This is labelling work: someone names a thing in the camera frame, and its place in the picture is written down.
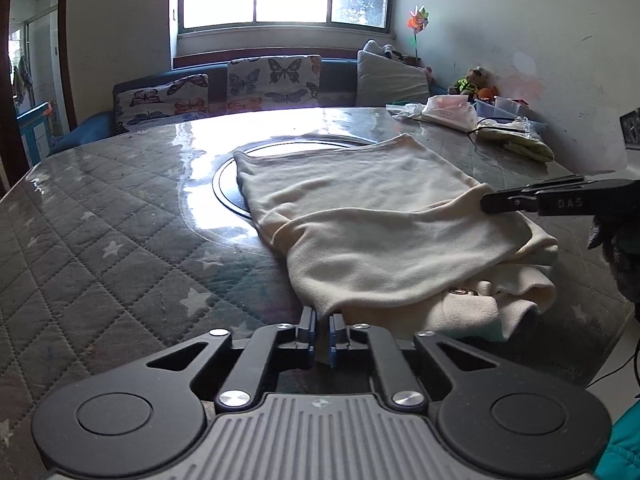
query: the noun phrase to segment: ribbed gray plate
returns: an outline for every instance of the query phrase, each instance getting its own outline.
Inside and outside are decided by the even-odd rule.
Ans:
[[[489,480],[449,455],[427,422],[373,395],[270,394],[220,416],[182,462],[154,480]],[[591,478],[588,475],[580,480]],[[55,475],[51,480],[62,480]]]

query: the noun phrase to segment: window frame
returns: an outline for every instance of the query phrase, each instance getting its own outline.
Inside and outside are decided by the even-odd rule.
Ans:
[[[243,27],[262,27],[268,25],[290,25],[295,26],[311,26],[311,27],[327,27],[327,28],[348,28],[351,30],[362,30],[369,32],[377,32],[379,34],[390,34],[391,17],[392,17],[393,0],[386,0],[385,27],[373,27],[371,25],[359,25],[357,23],[341,23],[331,21],[331,11],[333,0],[327,0],[326,20],[324,22],[257,22],[255,20],[255,4],[254,0],[254,20],[252,22],[240,23],[222,23],[220,25],[203,25],[201,27],[185,28],[184,23],[184,0],[178,0],[178,34],[188,34],[189,32],[201,32],[203,30],[220,30],[222,28],[243,28]]]

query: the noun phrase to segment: quilted tablecloth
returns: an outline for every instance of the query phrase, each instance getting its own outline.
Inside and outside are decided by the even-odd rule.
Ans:
[[[0,202],[0,478],[44,467],[31,414],[48,391],[211,328],[235,338],[296,322],[301,305],[283,261],[250,222],[222,206],[211,179],[238,146],[300,136],[384,140],[409,133],[494,189],[568,172],[470,142],[384,109],[236,114],[124,134],[52,156]],[[474,344],[586,384],[632,311],[597,251],[589,218],[537,218],[558,239],[556,304],[503,344]],[[324,392],[292,374],[287,391]]]

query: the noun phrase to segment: round black pad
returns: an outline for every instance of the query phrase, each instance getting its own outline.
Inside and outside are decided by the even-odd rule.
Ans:
[[[31,424],[45,465],[68,476],[120,478],[175,460],[206,423],[189,378],[135,362],[53,392]]]
[[[491,408],[498,424],[522,435],[544,435],[564,424],[564,410],[552,399],[533,394],[509,395]]]
[[[131,394],[107,394],[85,402],[76,417],[80,426],[98,435],[122,435],[141,428],[151,417],[151,405]]]
[[[465,460],[507,478],[564,478],[599,460],[609,414],[581,388],[507,364],[456,382],[437,426]]]

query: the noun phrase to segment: cream towel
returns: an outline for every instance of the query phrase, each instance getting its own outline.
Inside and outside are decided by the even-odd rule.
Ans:
[[[320,316],[341,311],[402,338],[427,329],[501,340],[555,299],[556,240],[520,213],[483,213],[491,188],[407,134],[234,158],[260,234]]]

